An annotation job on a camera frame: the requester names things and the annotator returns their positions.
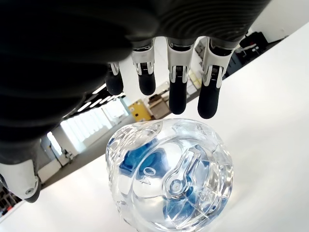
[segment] plastic water bottle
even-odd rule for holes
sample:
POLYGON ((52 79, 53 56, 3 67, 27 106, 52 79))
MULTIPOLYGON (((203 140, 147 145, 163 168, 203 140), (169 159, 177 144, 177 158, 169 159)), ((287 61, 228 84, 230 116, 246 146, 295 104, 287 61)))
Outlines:
POLYGON ((139 232, 201 230, 232 190, 232 159, 218 134, 198 121, 124 126, 110 139, 106 162, 117 209, 139 232))

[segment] white wall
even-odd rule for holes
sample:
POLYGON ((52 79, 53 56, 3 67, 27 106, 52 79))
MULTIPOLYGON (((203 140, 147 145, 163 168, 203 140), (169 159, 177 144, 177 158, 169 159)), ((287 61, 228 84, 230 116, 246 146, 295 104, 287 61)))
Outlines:
POLYGON ((252 29, 261 31, 270 43, 292 34, 307 22, 309 0, 272 0, 252 29))

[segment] yellow box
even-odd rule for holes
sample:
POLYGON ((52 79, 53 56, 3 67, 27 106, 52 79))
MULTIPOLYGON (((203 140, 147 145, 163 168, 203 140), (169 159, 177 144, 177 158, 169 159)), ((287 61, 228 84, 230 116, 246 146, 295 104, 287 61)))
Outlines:
POLYGON ((129 111, 133 115, 135 121, 142 122, 142 121, 149 121, 151 120, 151 115, 148 112, 146 106, 142 102, 141 99, 134 102, 132 105, 129 106, 129 111))

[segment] ceiling light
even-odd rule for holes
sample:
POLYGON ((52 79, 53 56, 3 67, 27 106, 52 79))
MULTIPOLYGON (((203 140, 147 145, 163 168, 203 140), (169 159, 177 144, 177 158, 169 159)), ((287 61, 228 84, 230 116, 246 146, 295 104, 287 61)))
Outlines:
POLYGON ((96 104, 98 104, 100 101, 102 101, 102 98, 98 99, 95 103, 93 103, 90 108, 94 107, 96 104))
POLYGON ((106 87, 106 84, 102 85, 100 88, 98 88, 96 91, 94 91, 92 94, 97 94, 99 93, 102 89, 106 87))
POLYGON ((83 109, 85 109, 88 105, 90 105, 91 102, 87 102, 85 105, 83 105, 77 112, 81 112, 83 109))
POLYGON ((109 98, 107 101, 109 102, 110 100, 113 100, 114 98, 116 98, 117 96, 112 96, 111 98, 109 98))
POLYGON ((104 102, 106 102, 109 98, 111 98, 112 96, 108 96, 108 97, 106 97, 106 98, 104 98, 101 102, 100 102, 100 104, 103 104, 104 102))

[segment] white tabletop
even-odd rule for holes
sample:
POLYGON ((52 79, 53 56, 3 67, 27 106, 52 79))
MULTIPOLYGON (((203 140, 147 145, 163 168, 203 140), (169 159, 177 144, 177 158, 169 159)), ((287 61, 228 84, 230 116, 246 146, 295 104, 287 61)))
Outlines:
MULTIPOLYGON (((214 118, 197 99, 172 117, 212 126, 235 168, 232 195, 208 232, 307 232, 309 24, 223 81, 214 118)), ((44 189, 0 223, 0 232, 134 232, 120 220, 105 157, 44 189)))

